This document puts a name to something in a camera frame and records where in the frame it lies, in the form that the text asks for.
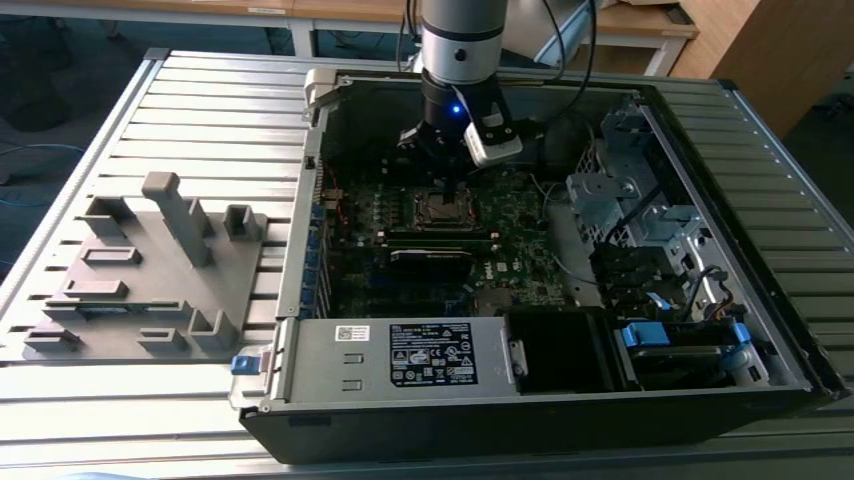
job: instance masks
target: barcode sticker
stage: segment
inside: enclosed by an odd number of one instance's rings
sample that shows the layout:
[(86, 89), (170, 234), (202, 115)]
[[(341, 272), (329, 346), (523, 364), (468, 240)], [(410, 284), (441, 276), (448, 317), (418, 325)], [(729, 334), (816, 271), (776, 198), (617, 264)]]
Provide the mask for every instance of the barcode sticker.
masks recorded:
[(265, 13), (266, 15), (284, 15), (284, 9), (280, 8), (246, 8), (249, 13)]
[(366, 342), (370, 340), (370, 327), (366, 325), (337, 325), (334, 327), (336, 342)]
[(664, 30), (661, 31), (661, 35), (664, 37), (691, 37), (693, 36), (693, 32), (681, 32), (679, 30)]

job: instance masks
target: metal table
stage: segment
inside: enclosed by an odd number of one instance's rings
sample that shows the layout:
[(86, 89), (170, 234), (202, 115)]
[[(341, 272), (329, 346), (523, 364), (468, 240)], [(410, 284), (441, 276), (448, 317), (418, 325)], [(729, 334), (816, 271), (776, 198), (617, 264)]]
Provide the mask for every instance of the metal table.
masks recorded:
[[(317, 64), (393, 68), (378, 62), (149, 52), (0, 288), (1, 344), (13, 345), (42, 319), (42, 299), (58, 289), (89, 234), (73, 220), (86, 196), (138, 195), (149, 170), (174, 171), (184, 179), (181, 194), (197, 196), (205, 211), (238, 201), (270, 217), (242, 332), (246, 344), (269, 340), (306, 128), (301, 86)], [(711, 81), (651, 82), (840, 373), (854, 376), (849, 228), (737, 91)], [(154, 209), (140, 197), (128, 203)], [(15, 355), (0, 345), (0, 362)], [(815, 471), (833, 478), (854, 469), (851, 398), (693, 446), (297, 468), (277, 464), (244, 432), (226, 401), (229, 386), (225, 365), (7, 365), (0, 369), (0, 468), (9, 469), (0, 477), (97, 471), (150, 478), (376, 478), (563, 471), (565, 478), (567, 470), (596, 468), (599, 477), (612, 478), (619, 468), (643, 466), (652, 477), (717, 479), (759, 466), (757, 473), (775, 478)]]

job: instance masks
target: warning label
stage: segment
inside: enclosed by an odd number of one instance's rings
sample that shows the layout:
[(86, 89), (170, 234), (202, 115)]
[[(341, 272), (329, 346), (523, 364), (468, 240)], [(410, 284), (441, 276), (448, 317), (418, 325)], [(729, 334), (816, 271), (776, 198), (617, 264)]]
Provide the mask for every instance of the warning label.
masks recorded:
[(396, 387), (477, 383), (469, 323), (390, 325), (390, 383)]

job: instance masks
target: circuit board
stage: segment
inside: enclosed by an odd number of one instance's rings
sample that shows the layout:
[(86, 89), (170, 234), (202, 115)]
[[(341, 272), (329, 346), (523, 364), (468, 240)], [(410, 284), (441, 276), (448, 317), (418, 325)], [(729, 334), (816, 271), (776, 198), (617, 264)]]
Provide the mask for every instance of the circuit board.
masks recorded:
[(378, 168), (330, 166), (330, 316), (491, 316), (567, 302), (527, 172), (497, 167), (452, 195)]

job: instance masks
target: floor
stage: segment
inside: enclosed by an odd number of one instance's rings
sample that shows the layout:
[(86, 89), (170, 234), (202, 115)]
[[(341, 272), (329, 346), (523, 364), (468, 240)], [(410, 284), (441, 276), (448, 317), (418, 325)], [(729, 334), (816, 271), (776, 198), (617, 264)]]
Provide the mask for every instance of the floor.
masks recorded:
[[(149, 47), (292, 54), (289, 33), (284, 30), (121, 22), (120, 36), (110, 40), (93, 20), (66, 20), (65, 27), (61, 38), (73, 63), (53, 72), (52, 78), (72, 106), (70, 118), (38, 133), (15, 131), (0, 118), (0, 152), (6, 142), (61, 143), (85, 148)], [(392, 60), (394, 47), (394, 35), (318, 34), (322, 56)], [(410, 53), (412, 47), (404, 44), (402, 54)], [(533, 66), (527, 59), (512, 55), (501, 63)], [(848, 194), (848, 179), (854, 178), (852, 132), (852, 113), (827, 120), (816, 111), (804, 117), (785, 138), (785, 145), (848, 221), (854, 220), (854, 197)], [(74, 152), (56, 150), (21, 150), (0, 156), (0, 279), (23, 248), (76, 160)], [(41, 206), (11, 207), (1, 201)]]

